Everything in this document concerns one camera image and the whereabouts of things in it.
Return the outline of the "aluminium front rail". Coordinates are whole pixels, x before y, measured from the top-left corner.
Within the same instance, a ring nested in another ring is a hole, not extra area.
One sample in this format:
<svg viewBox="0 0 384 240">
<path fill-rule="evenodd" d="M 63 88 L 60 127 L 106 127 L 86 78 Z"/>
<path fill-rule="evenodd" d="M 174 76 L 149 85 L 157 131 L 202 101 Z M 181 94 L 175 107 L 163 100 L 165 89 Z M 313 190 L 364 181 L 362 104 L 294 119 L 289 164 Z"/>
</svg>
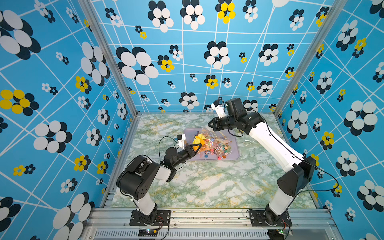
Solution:
<svg viewBox="0 0 384 240">
<path fill-rule="evenodd" d="M 168 226 L 130 226 L 132 209 L 105 208 L 91 213 L 83 240 L 270 240 L 268 230 L 284 230 L 284 240 L 341 240 L 328 210 L 291 209 L 292 227 L 253 227 L 246 209 L 171 209 Z M 157 237 L 139 237 L 157 229 Z"/>
</svg>

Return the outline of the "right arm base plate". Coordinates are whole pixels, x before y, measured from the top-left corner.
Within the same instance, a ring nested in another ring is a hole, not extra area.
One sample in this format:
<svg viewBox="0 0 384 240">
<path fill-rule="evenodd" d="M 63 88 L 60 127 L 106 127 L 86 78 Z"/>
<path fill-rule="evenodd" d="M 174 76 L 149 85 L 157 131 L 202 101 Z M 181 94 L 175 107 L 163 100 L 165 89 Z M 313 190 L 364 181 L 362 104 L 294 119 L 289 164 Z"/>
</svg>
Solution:
<svg viewBox="0 0 384 240">
<path fill-rule="evenodd" d="M 287 228 L 293 226 L 288 211 L 285 211 L 282 215 L 276 215 L 272 211 L 248 210 L 246 216 L 251 221 L 253 227 Z"/>
</svg>

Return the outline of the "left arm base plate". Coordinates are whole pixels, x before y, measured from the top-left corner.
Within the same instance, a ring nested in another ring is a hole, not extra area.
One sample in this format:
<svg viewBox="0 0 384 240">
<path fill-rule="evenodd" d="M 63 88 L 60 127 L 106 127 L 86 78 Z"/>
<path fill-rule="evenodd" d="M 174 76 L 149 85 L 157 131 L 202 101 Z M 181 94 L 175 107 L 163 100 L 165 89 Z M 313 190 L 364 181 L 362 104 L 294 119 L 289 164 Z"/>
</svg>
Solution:
<svg viewBox="0 0 384 240">
<path fill-rule="evenodd" d="M 131 212 L 130 226 L 168 226 L 170 220 L 170 210 L 155 210 L 155 212 L 151 213 L 149 216 L 144 215 L 138 210 L 133 210 Z"/>
</svg>

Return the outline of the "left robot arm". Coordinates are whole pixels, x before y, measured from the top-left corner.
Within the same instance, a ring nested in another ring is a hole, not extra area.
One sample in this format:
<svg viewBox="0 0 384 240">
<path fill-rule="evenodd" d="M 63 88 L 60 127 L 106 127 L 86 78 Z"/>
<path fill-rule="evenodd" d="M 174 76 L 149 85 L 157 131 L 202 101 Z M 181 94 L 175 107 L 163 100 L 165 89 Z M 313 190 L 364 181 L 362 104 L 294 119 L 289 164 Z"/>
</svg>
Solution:
<svg viewBox="0 0 384 240">
<path fill-rule="evenodd" d="M 142 223 L 151 225 L 157 220 L 158 206 L 149 194 L 153 181 L 159 179 L 170 182 L 177 173 L 177 166 L 193 158 L 202 146 L 192 144 L 181 151 L 170 147 L 160 163 L 152 161 L 146 155 L 139 155 L 126 166 L 116 185 L 122 195 L 133 199 Z"/>
</svg>

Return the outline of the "right controller board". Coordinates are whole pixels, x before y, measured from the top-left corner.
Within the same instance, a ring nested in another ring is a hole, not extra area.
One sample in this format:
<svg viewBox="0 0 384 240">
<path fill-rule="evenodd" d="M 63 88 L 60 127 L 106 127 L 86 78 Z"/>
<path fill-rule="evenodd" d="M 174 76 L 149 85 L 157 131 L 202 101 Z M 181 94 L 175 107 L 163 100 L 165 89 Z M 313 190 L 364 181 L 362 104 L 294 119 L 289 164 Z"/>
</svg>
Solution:
<svg viewBox="0 0 384 240">
<path fill-rule="evenodd" d="M 268 230 L 270 240 L 284 240 L 285 232 L 284 230 L 276 229 L 276 230 Z"/>
</svg>

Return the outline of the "left controller board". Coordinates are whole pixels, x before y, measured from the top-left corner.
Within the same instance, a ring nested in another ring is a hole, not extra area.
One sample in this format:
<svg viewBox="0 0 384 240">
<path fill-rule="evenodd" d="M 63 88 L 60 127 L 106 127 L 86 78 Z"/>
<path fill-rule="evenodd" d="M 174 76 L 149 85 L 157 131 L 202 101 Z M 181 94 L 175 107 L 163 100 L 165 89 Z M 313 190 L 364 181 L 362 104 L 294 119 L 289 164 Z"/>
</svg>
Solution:
<svg viewBox="0 0 384 240">
<path fill-rule="evenodd" d="M 139 237 L 157 237 L 158 230 L 157 229 L 140 229 Z"/>
</svg>

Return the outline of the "controller board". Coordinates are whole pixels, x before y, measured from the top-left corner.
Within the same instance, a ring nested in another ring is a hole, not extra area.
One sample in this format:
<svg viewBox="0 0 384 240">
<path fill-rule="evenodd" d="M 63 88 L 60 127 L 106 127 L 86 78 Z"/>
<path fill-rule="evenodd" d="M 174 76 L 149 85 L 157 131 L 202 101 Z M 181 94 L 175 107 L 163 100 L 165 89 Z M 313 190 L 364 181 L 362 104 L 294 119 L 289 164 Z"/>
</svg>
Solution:
<svg viewBox="0 0 384 240">
<path fill-rule="evenodd" d="M 284 240 L 285 232 L 284 230 L 276 229 L 276 230 L 268 230 L 270 240 Z"/>
<path fill-rule="evenodd" d="M 157 229 L 140 229 L 139 237 L 157 237 L 158 230 Z"/>
</svg>

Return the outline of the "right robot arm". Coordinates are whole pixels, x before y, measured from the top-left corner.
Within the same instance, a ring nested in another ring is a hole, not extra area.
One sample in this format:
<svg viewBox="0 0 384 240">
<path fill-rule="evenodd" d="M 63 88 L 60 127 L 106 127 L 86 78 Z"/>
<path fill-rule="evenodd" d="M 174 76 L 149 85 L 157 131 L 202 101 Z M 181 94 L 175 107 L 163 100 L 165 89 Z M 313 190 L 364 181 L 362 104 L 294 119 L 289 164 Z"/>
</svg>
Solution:
<svg viewBox="0 0 384 240">
<path fill-rule="evenodd" d="M 259 142 L 280 164 L 285 172 L 277 180 L 278 190 L 264 211 L 264 220 L 269 226 L 276 226 L 286 214 L 297 195 L 313 178 L 316 161 L 304 157 L 285 143 L 258 112 L 248 112 L 239 98 L 223 104 L 218 100 L 211 108 L 217 113 L 208 126 L 213 131 L 237 129 Z"/>
</svg>

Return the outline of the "pile of candies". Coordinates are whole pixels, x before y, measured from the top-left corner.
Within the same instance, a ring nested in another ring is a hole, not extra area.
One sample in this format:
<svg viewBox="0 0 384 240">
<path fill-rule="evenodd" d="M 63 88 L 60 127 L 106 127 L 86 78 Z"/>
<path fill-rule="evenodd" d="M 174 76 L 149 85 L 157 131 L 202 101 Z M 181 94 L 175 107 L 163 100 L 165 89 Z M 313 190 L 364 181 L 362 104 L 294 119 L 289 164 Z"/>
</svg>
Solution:
<svg viewBox="0 0 384 240">
<path fill-rule="evenodd" d="M 193 150 L 197 150 L 197 158 L 224 160 L 232 153 L 232 141 L 226 137 L 211 137 L 207 133 L 197 134 L 192 141 Z"/>
</svg>

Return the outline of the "yellow duck ziploc bag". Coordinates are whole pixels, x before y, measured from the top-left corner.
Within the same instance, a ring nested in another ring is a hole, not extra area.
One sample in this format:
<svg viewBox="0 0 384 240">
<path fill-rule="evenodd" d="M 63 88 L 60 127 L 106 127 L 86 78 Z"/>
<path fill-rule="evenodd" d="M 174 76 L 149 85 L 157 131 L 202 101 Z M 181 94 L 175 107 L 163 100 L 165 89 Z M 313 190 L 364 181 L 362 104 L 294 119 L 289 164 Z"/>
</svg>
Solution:
<svg viewBox="0 0 384 240">
<path fill-rule="evenodd" d="M 231 151 L 231 141 L 221 132 L 201 129 L 194 136 L 192 144 L 202 144 L 199 153 L 225 155 Z"/>
</svg>

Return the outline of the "lilac plastic tray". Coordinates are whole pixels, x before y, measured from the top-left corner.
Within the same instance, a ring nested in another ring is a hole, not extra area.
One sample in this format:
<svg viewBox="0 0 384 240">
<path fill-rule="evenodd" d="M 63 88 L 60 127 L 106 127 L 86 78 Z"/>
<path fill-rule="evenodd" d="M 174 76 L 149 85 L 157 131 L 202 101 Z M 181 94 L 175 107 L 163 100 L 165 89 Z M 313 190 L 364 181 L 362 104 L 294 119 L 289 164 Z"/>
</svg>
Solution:
<svg viewBox="0 0 384 240">
<path fill-rule="evenodd" d="M 237 160 L 240 151 L 236 137 L 226 131 L 213 132 L 207 128 L 187 128 L 186 145 L 201 144 L 192 161 Z"/>
</svg>

